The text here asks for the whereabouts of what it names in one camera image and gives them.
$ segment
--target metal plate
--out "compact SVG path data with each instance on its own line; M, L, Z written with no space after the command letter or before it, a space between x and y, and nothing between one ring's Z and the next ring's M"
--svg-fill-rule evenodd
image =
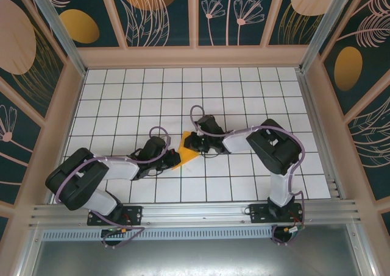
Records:
M300 203L293 203L290 212L292 212L297 219L302 221L302 205ZM268 211L268 204L251 204L249 205L249 214L251 223L279 223L279 222L294 222L294 216L290 213L275 219Z
M120 225L129 225L127 222L126 215L129 217L131 224L130 225L141 225L142 218L142 206L125 206L124 207L125 215L120 218L116 223ZM88 226L108 226L111 224L106 223L102 219L98 218L95 214L88 213Z

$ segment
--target white tile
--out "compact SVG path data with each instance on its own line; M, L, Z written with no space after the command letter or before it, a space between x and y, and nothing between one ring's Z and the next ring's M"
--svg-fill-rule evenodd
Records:
M115 135L117 117L97 118L93 135Z
M205 177L205 159L198 156L182 166L182 177Z
M89 149L91 146L92 136L72 136L69 139L68 149L66 150L66 156L71 156L76 150L80 148Z
M107 181L106 180L102 180L100 182L100 184L97 186L97 189L99 189L99 190L104 192L106 187L107 187Z
M76 118L72 136L92 136L96 118Z
M271 177L269 175L256 177L256 190L258 200L267 200L271 193Z
M260 81L257 68L240 68L241 81Z
M203 97L222 97L221 83L203 83Z
M221 68L222 81L241 81L238 68Z
M129 203L131 180L108 180L107 191L112 193L122 203Z
M303 143L306 152L317 152L313 133L296 133L295 136Z
M243 96L241 82L222 83L222 89L223 89L222 92L224 93L224 97L242 97Z
M285 101L288 113L306 113L302 97L285 97Z
M259 126L267 120L267 115L246 115L246 119L248 127Z
M278 67L278 74L280 81L296 81L297 73L295 73L294 68L281 68Z
M160 125L159 116L140 116L138 135L147 135L151 128Z
M232 191L230 189L230 178L228 177L207 177L207 201L231 201Z
M202 116L194 116L193 118L194 118L194 121L197 121L201 117ZM195 131L195 127L190 120L190 116L182 116L182 128L183 128L183 132L184 131L188 131L188 132Z
M134 152L136 136L115 136L112 155L125 156Z
M169 134L182 133L182 117L181 116L162 116L161 126L168 131Z
M186 98L183 99L183 115L190 115L191 107L194 105L200 105L202 106L202 99L201 98ZM199 108L194 109L194 115L201 115L202 111Z
M260 74L261 81L279 81L278 72L276 71L276 68L259 68L258 72Z
M293 132L311 132L308 115L288 115Z
M257 200L254 177L232 177L233 201Z
M142 94L142 84L125 84L123 85L122 98L123 99L132 99L132 98L141 98Z
M219 68L202 68L203 82L220 82L221 69Z
M279 82L262 82L261 87L263 88L264 97L283 96Z
M288 115L268 115L269 119L273 119L277 122L283 129L291 132L290 121L288 119Z
M103 100L100 102L98 116L118 116L120 100Z
M269 170L264 166L263 162L261 162L256 154L252 154L252 159L255 175L270 175Z
M120 99L123 84L104 84L102 99Z
M157 202L180 202L180 179L157 179Z
M156 179L141 179L132 182L130 203L154 203Z
M182 114L182 99L163 99L163 103L161 106L162 116Z
M164 69L164 82L181 82L181 81L182 81L181 68Z
M225 177L229 176L229 162L227 155L219 155L214 158L206 159L207 177Z
M159 116L160 109L161 99L143 99L140 116Z
M125 69L109 69L105 77L105 83L123 83Z
M228 130L241 130L247 128L245 115L228 115L225 116L225 121Z
M224 107L226 115L245 114L243 98L224 98Z
M144 81L144 69L127 69L124 83L142 83Z
M82 99L100 99L102 97L103 84L86 84L81 95Z
M119 109L120 116L139 116L141 99L122 99Z
M202 84L199 83L183 83L183 97L202 97Z
M262 97L245 97L245 112L247 114L260 115L266 113L264 98Z
M260 82L243 82L244 97L262 97Z
M284 96L302 96L298 82L284 81L280 82L280 84L282 85Z
M77 116L97 116L100 101L80 101Z
M96 156L111 156L114 136L94 136L90 151Z
M303 162L300 167L302 168L302 172L304 175L324 173L318 153L306 153L306 156L303 159Z
M202 70L200 68L184 68L183 82L201 82Z
M182 180L182 202L206 201L206 181L204 178L191 177Z
M138 127L138 117L119 117L116 125L116 135L136 135Z
M330 199L327 181L324 175L305 175L309 199Z
M282 97L265 97L267 113L287 113L285 100Z
M144 83L159 83L163 81L164 69L145 69Z
M103 84L107 70L88 70L86 84Z
M231 154L229 155L230 175L253 175L254 167L251 154Z
M163 98L181 98L182 84L181 83L164 83Z
M161 98L163 84L144 84L142 98Z

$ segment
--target metal extrusion bar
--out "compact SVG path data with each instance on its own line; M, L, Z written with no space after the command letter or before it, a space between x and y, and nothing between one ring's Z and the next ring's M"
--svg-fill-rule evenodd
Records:
M153 228L253 226L249 215L244 213L252 203L266 202L141 204L143 206L141 226ZM69 211L63 205L37 205L29 226L31 229L90 229L91 227L87 226L87 216L88 210ZM353 200L306 200L305 218L308 225L348 224L360 221Z

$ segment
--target purple cable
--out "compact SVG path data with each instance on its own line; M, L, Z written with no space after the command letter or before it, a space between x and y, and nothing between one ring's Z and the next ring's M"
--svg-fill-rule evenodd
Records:
M154 162L158 159L160 159L162 156L164 156L164 154L168 151L168 147L171 145L171 137L169 136L168 132L163 128L163 127L160 127L160 126L155 126L153 128L150 129L149 131L149 137L152 137L152 131L154 129L160 129L162 130L163 132L165 132L165 136L166 136L166 145L165 145L165 148L163 149L163 151L161 152L161 154L153 159L150 159L150 160L133 160L133 159L130 159L130 158L127 158L127 157L94 157L94 158L91 158L85 162L83 162L81 165L79 165L75 170L73 170L73 172L70 173L69 176L66 177L66 179L64 179L64 181L62 182L62 184L60 185L60 187L58 188L56 194L55 194L55 201L57 203L61 203L60 201L60 194L62 192L62 190L64 189L65 185L70 181L70 179L80 170L82 169L84 166L88 165L89 163L91 162L94 162L94 161L97 161L97 160L114 160L114 161L131 161L131 162L134 162L134 163L151 163L151 162ZM114 226L117 226L117 227L120 227L120 228L124 228L124 229L127 229L127 230L139 230L139 232L137 232L136 234L134 234L131 238L119 243L116 245L116 247L121 247L121 246L124 246L125 244L127 244L128 242L130 242L133 238L135 238L136 236L138 236L141 232L144 231L144 227L129 227L129 226L126 226L126 225L121 225L121 224L117 224L115 222L112 222L112 221L109 221L108 219L106 219L105 217L103 217L103 215L101 215L100 213L98 212L95 212L95 211L91 211L93 214L95 214L97 217L99 217L100 219L102 219L103 221L105 221L106 223L108 224L111 224L111 225L114 225ZM107 244L105 243L105 239L107 238L108 235L106 235L104 238L103 238L103 243L104 245L107 247Z
M303 159L305 158L305 155L306 155L305 148L304 148L302 142L296 136L294 136L292 133L290 133L289 131L286 131L285 129L281 129L281 128L278 128L278 127L273 127L273 126L255 126L255 127L251 127L251 128L237 130L237 131L234 130L232 132L225 133L225 134L219 134L219 135L218 134L207 133L207 132L203 131L196 124L196 122L194 121L193 110L195 108L201 109L202 110L202 114L205 115L205 111L204 111L203 107L201 107L200 105L194 105L194 106L191 107L191 110L190 110L190 120L191 120L192 124L194 125L195 129L197 131L199 131L200 133L206 135L206 136L220 138L220 137L231 136L231 135L234 135L234 134L246 133L246 132L251 131L251 130L262 130L262 129L265 129L265 130L273 130L273 131L277 131L277 132L283 133L283 134L289 136L290 138L292 138L299 145L299 147L302 150L302 156L300 157L299 161L292 167L292 169L290 171L290 174L289 174L289 177L288 177L288 192L292 196L298 196L298 195L302 196L302 223L303 223L305 221L305 199L303 197L303 192L299 191L297 193L292 193L292 186L291 186L292 185L292 181L293 181L294 171L300 166L300 164L303 162ZM277 243L278 239L274 237L275 229L276 229L276 225L272 228L272 238L271 239L272 239L273 242Z

